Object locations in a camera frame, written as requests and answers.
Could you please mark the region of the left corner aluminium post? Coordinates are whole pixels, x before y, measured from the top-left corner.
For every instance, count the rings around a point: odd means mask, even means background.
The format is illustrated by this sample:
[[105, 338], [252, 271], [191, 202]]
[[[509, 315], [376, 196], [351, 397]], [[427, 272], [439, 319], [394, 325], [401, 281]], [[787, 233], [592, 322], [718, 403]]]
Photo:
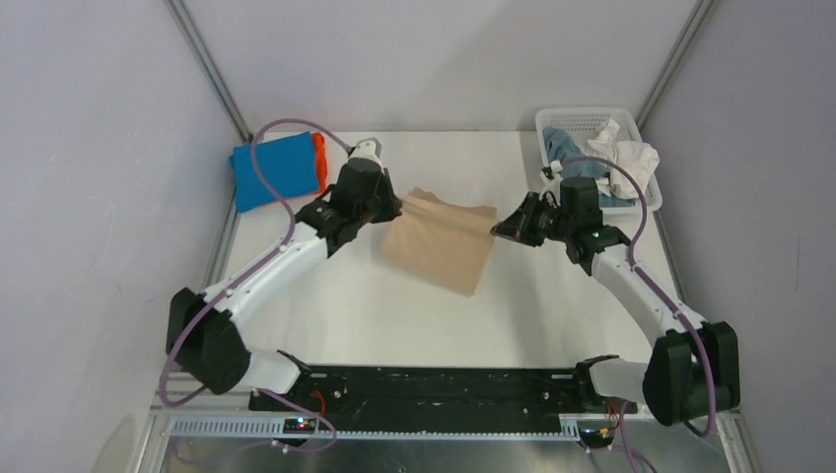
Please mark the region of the left corner aluminium post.
[[243, 142], [249, 142], [252, 138], [250, 128], [187, 3], [183, 0], [165, 0], [164, 4], [236, 133]]

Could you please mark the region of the folded blue t shirt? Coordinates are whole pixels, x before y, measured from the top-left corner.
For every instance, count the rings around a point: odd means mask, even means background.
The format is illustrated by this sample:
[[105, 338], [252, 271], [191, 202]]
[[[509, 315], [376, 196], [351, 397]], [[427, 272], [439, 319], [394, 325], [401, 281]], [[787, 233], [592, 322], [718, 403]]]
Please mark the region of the folded blue t shirt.
[[[314, 169], [314, 145], [311, 132], [260, 143], [256, 163], [270, 187], [287, 200], [316, 195], [318, 184]], [[236, 184], [235, 205], [241, 213], [275, 201], [275, 196], [257, 177], [250, 156], [250, 146], [238, 146], [229, 157]]]

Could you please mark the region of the white t shirt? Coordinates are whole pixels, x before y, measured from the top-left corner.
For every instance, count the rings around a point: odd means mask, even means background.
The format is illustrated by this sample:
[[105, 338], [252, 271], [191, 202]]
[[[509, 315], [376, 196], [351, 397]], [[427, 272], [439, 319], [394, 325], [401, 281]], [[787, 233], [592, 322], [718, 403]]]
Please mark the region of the white t shirt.
[[[658, 151], [651, 145], [630, 140], [617, 139], [622, 127], [613, 119], [609, 119], [601, 131], [587, 141], [581, 150], [586, 156], [600, 158], [615, 163], [624, 169], [636, 181], [643, 192], [646, 192], [651, 177], [659, 163]], [[638, 199], [638, 192], [629, 180], [619, 171], [611, 170], [609, 190], [612, 195], [622, 199]]]

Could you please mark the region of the right corner aluminium post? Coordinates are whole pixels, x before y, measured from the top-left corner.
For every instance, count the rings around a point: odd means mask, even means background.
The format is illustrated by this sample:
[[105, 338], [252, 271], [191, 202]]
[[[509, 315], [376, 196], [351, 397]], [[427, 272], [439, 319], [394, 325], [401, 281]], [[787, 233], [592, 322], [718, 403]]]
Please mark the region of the right corner aluminium post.
[[635, 118], [640, 131], [644, 130], [654, 116], [676, 75], [684, 65], [688, 54], [720, 4], [721, 2], [718, 0], [699, 0], [695, 2]]

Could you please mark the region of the beige t shirt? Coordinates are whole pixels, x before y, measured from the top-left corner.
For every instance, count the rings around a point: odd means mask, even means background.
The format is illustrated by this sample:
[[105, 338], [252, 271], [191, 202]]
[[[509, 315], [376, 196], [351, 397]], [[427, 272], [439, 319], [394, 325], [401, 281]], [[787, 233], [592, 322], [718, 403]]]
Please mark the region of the beige t shirt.
[[401, 215], [383, 237], [382, 258], [447, 290], [474, 295], [494, 245], [497, 209], [454, 205], [419, 187], [400, 201]]

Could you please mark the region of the left controller board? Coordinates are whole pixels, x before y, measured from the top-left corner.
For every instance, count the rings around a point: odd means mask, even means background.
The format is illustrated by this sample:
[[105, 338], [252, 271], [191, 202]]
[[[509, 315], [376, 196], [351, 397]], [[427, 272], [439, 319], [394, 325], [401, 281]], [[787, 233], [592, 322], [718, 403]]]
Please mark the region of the left controller board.
[[283, 435], [313, 435], [317, 432], [316, 418], [292, 417], [286, 418], [282, 426]]

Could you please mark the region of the grey blue t shirt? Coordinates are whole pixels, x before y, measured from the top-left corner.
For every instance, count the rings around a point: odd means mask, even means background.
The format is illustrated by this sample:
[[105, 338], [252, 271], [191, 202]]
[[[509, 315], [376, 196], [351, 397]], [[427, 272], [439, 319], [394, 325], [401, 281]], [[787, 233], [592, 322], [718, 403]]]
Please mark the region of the grey blue t shirt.
[[542, 137], [547, 163], [559, 161], [563, 166], [562, 176], [564, 177], [593, 178], [598, 186], [598, 201], [602, 208], [635, 205], [634, 199], [622, 199], [612, 195], [609, 190], [611, 167], [597, 161], [584, 161], [586, 155], [567, 131], [546, 127], [542, 130]]

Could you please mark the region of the folded orange t shirt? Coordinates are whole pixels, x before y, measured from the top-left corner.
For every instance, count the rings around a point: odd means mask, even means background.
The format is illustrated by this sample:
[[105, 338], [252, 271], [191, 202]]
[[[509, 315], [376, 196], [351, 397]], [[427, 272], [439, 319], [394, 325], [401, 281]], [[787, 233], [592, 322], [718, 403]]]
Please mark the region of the folded orange t shirt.
[[318, 189], [315, 193], [321, 194], [328, 185], [328, 159], [325, 137], [321, 132], [313, 132], [311, 137], [314, 147], [314, 169], [318, 184]]

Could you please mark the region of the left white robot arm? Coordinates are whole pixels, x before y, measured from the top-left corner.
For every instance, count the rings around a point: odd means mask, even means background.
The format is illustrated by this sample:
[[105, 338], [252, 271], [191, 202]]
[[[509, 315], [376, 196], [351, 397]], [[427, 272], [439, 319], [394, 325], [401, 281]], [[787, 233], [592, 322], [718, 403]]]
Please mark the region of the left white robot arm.
[[306, 366], [282, 350], [249, 347], [244, 330], [273, 297], [353, 241], [366, 224], [390, 222], [400, 209], [381, 160], [349, 158], [325, 194], [293, 216], [290, 236], [227, 280], [173, 296], [168, 354], [216, 395], [266, 389], [286, 409], [301, 409], [312, 393], [301, 376]]

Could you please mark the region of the right controller board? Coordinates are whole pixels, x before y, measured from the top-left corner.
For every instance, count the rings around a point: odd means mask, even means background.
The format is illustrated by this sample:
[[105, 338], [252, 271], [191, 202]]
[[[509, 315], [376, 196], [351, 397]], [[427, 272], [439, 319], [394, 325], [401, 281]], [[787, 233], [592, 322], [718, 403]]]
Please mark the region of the right controller board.
[[614, 437], [608, 429], [582, 429], [579, 432], [579, 445], [584, 449], [610, 449]]

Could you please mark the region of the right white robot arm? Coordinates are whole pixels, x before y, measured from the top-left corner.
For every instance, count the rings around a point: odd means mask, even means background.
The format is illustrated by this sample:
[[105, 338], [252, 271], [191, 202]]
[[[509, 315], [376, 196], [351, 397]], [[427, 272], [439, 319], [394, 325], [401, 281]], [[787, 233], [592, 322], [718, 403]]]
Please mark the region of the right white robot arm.
[[588, 359], [588, 372], [572, 388], [576, 404], [597, 411], [611, 398], [645, 405], [664, 426], [706, 418], [711, 430], [720, 412], [740, 404], [738, 337], [726, 322], [710, 322], [675, 300], [636, 256], [634, 238], [606, 224], [588, 177], [562, 180], [557, 192], [529, 192], [495, 237], [538, 247], [564, 244], [569, 260], [609, 291], [652, 346], [645, 363], [616, 356]]

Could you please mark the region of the controller board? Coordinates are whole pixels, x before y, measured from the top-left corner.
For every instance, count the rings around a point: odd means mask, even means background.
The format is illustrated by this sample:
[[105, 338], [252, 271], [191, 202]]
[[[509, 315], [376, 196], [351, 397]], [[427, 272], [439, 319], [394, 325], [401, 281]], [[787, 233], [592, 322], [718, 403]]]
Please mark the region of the controller board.
[[582, 429], [579, 432], [579, 445], [584, 449], [610, 449], [614, 437], [608, 429]]
[[317, 432], [316, 418], [292, 417], [286, 418], [282, 426], [283, 435], [313, 435]]

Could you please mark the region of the corner aluminium post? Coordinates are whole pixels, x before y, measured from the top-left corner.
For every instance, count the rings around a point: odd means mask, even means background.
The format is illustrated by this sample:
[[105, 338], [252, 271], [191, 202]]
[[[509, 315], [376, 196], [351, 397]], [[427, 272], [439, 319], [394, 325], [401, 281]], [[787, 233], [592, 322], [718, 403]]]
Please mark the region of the corner aluminium post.
[[249, 142], [252, 138], [250, 128], [187, 3], [183, 0], [165, 0], [164, 4], [236, 133], [243, 142]]
[[676, 75], [684, 65], [688, 54], [720, 4], [721, 2], [718, 0], [699, 0], [695, 2], [635, 118], [640, 131], [644, 130], [654, 116]]

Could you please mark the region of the white plastic basket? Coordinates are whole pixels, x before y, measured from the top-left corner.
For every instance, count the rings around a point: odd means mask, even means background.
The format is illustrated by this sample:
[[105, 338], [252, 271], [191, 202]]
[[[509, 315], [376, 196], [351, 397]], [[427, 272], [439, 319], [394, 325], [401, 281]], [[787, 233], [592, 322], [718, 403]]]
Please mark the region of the white plastic basket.
[[639, 192], [622, 173], [627, 171], [651, 212], [662, 205], [655, 172], [658, 151], [641, 137], [630, 112], [609, 106], [553, 107], [534, 117], [547, 186], [563, 177], [590, 177], [606, 214], [631, 214], [641, 209]]

